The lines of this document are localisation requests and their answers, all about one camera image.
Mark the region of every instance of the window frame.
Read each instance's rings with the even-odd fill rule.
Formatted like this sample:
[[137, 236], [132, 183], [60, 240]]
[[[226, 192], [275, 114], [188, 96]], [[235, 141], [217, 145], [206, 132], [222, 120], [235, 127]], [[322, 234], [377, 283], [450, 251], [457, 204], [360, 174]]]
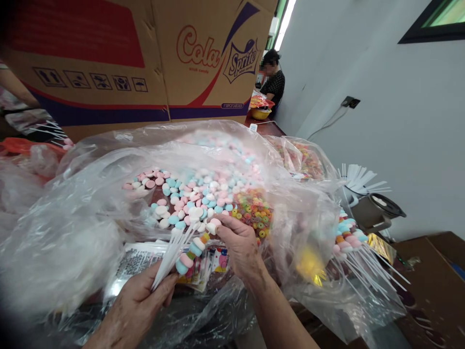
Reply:
[[454, 23], [437, 27], [422, 28], [430, 19], [443, 0], [433, 0], [421, 13], [420, 17], [405, 33], [399, 44], [413, 44], [437, 41], [465, 40], [465, 23]]

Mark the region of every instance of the dark hair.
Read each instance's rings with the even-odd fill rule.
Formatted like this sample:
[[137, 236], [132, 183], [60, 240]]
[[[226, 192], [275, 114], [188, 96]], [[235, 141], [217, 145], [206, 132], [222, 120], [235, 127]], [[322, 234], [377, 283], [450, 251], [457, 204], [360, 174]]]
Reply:
[[265, 64], [277, 64], [280, 58], [281, 55], [274, 48], [272, 48], [264, 55], [262, 66]]

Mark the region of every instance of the fluorescent light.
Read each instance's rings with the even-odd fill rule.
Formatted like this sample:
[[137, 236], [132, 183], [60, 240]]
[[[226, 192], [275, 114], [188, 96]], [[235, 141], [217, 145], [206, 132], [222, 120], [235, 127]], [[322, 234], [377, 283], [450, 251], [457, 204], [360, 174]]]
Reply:
[[286, 33], [287, 26], [289, 25], [289, 21], [291, 20], [292, 10], [294, 9], [295, 0], [289, 0], [287, 4], [286, 13], [284, 14], [284, 18], [282, 19], [281, 28], [279, 29], [278, 38], [276, 39], [275, 43], [275, 50], [279, 51], [281, 48], [282, 40], [284, 39], [284, 34]]

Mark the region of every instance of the window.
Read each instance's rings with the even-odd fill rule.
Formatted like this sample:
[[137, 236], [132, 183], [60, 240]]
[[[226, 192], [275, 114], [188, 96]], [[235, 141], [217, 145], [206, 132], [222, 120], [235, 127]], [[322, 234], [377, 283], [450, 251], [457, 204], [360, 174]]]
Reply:
[[465, 0], [433, 0], [399, 41], [465, 40]]

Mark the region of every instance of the cardboard surface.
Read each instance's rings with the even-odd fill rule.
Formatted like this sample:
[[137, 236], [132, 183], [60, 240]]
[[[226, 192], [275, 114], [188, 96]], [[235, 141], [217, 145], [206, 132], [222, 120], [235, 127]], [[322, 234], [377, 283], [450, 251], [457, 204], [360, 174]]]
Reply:
[[1, 55], [75, 141], [153, 122], [243, 122], [276, 3], [26, 0]]
[[465, 251], [465, 241], [451, 232], [393, 245], [405, 262], [417, 261], [402, 272], [411, 285], [397, 278], [407, 289], [398, 294], [409, 313], [397, 324], [414, 348], [465, 348], [465, 281], [435, 245], [451, 260]]

